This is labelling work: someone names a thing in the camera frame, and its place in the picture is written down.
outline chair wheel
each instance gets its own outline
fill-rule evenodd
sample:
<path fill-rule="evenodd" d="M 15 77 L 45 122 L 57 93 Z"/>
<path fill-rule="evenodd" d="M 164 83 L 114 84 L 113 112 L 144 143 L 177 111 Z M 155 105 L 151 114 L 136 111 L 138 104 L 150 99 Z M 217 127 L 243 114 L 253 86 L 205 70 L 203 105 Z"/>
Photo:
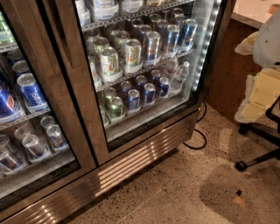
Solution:
<path fill-rule="evenodd" d="M 239 161 L 235 164 L 235 168 L 237 169 L 237 171 L 243 172 L 248 168 L 248 166 L 244 161 Z"/>
<path fill-rule="evenodd" d="M 245 135 L 247 134 L 247 132 L 248 132 L 248 129 L 246 129 L 246 128 L 244 128 L 244 127 L 240 127 L 240 128 L 238 129 L 238 132 L 239 132 L 239 134 L 245 136 Z"/>

